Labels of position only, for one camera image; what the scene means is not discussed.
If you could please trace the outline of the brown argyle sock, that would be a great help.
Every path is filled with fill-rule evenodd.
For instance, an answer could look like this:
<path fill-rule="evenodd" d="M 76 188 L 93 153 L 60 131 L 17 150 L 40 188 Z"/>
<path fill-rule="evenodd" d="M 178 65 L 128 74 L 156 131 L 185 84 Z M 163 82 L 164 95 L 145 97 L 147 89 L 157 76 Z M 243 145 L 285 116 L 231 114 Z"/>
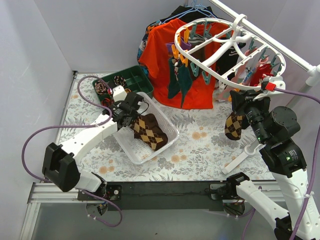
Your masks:
<path fill-rule="evenodd" d="M 244 116 L 232 112 L 225 121 L 224 134 L 232 141 L 238 141 L 242 135 L 242 123 Z"/>
<path fill-rule="evenodd" d="M 134 138 L 157 151 L 168 143 L 168 136 L 162 131 L 154 114 L 140 115 L 131 125 Z"/>

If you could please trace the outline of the white sock clip hanger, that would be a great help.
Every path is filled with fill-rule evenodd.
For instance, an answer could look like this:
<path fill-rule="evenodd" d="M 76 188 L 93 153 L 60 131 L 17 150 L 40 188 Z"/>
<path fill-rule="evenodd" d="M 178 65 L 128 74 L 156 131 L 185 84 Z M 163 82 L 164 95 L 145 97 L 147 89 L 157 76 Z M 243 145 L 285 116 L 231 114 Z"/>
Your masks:
<path fill-rule="evenodd" d="M 253 30 L 250 30 L 248 26 L 245 25 L 245 20 L 247 20 L 247 16 L 244 14 L 240 14 L 235 17 L 233 22 L 229 22 L 227 20 L 223 20 L 220 18 L 200 18 L 194 20 L 190 23 L 187 23 L 180 27 L 174 35 L 174 45 L 179 51 L 179 57 L 181 58 L 181 62 L 186 64 L 189 61 L 192 62 L 196 67 L 199 67 L 204 71 L 204 79 L 211 76 L 216 78 L 218 81 L 234 87 L 235 89 L 240 90 L 259 90 L 259 86 L 248 86 L 237 84 L 228 80 L 228 76 L 232 73 L 235 73 L 237 69 L 246 62 L 252 60 L 257 54 L 262 53 L 264 50 L 270 50 L 274 53 L 274 56 L 277 60 L 280 61 L 278 64 L 280 67 L 276 71 L 275 76 L 280 77 L 286 70 L 287 64 L 286 60 L 280 50 L 271 45 L 270 42 L 263 39 L 261 36 L 258 36 L 257 33 L 254 33 Z M 214 35 L 213 37 L 205 40 L 203 43 L 191 48 L 190 50 L 183 50 L 180 46 L 181 43 L 181 33 L 187 34 L 191 36 L 191 34 L 196 30 L 197 26 L 200 23 L 209 24 L 209 23 L 221 23 L 227 25 L 228 28 L 223 30 L 222 32 Z M 260 47 L 250 53 L 249 55 L 245 55 L 242 50 L 239 48 L 239 43 L 246 43 L 250 40 L 254 40 L 260 43 Z M 191 54 L 195 51 L 204 48 L 210 43 L 220 44 L 218 50 L 215 51 L 213 55 L 205 59 L 204 61 L 199 61 L 195 59 Z M 217 60 L 230 48 L 234 47 L 236 52 L 238 53 L 241 61 L 233 66 L 230 70 L 228 70 L 225 74 L 219 75 L 215 70 L 211 68 L 211 66 L 217 62 Z"/>

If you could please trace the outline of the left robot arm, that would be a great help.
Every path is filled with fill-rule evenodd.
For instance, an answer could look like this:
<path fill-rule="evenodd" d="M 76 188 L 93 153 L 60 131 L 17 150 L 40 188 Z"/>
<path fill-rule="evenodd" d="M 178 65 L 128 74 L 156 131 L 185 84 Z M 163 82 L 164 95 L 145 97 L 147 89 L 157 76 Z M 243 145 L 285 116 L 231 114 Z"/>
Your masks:
<path fill-rule="evenodd" d="M 139 116 L 143 100 L 141 95 L 130 92 L 123 100 L 104 109 L 91 127 L 59 145 L 49 144 L 44 154 L 43 175 L 62 192 L 76 188 L 89 192 L 95 200 L 103 199 L 107 193 L 107 182 L 96 173 L 79 171 L 77 162 L 105 138 L 131 125 Z"/>

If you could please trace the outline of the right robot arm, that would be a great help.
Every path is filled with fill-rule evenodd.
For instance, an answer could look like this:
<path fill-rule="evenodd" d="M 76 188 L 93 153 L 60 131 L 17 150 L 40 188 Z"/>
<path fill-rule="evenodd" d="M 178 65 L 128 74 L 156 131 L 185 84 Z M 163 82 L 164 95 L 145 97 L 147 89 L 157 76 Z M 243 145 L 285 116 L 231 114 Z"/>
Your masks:
<path fill-rule="evenodd" d="M 308 177 L 307 164 L 292 136 L 300 129 L 295 112 L 286 106 L 269 110 L 271 99 L 257 97 L 262 91 L 230 91 L 234 117 L 244 116 L 242 129 L 251 127 L 264 147 L 259 151 L 282 192 L 283 208 L 258 189 L 243 172 L 207 193 L 230 199 L 243 199 L 270 224 L 278 240 L 318 240 L 320 213 L 312 195 L 315 173 Z"/>

